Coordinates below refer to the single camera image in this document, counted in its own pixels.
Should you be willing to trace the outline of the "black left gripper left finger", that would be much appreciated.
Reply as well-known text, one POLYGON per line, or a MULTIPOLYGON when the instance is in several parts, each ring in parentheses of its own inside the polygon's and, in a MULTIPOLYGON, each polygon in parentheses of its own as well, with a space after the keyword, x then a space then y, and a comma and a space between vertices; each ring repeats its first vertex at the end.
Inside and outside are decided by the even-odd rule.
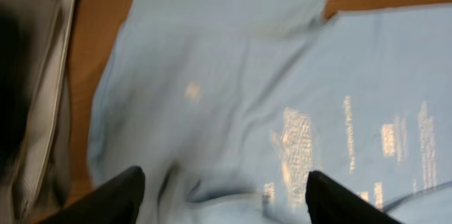
POLYGON ((135 224, 145 192, 145 174, 132 166, 41 224, 135 224))

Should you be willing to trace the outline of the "light blue printed t-shirt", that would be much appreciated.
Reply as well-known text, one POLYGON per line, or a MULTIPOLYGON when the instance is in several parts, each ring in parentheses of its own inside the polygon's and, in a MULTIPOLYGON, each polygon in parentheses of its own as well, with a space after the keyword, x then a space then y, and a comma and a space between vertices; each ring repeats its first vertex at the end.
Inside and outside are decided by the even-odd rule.
POLYGON ((92 103, 95 185, 139 223, 308 223, 320 170, 403 223, 451 222, 451 6, 133 0, 92 103))

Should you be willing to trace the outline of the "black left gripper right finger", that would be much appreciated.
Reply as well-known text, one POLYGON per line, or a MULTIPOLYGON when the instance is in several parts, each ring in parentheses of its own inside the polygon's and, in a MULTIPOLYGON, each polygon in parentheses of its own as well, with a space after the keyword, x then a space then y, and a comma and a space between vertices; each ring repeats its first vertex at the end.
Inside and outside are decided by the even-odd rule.
POLYGON ((400 224, 318 170, 309 173, 305 200, 312 224, 400 224))

